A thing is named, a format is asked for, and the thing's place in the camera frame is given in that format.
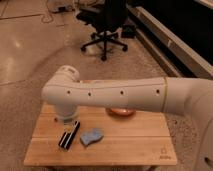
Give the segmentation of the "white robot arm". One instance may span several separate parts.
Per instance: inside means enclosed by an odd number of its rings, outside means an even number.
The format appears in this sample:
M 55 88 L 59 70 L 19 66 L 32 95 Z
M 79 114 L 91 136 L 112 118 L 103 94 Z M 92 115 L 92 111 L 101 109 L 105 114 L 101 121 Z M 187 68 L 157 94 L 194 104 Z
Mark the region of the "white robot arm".
M 46 82 L 42 98 L 62 121 L 79 106 L 127 108 L 168 114 L 189 114 L 198 131 L 193 171 L 213 171 L 213 80 L 158 77 L 83 82 L 72 66 L 60 67 Z

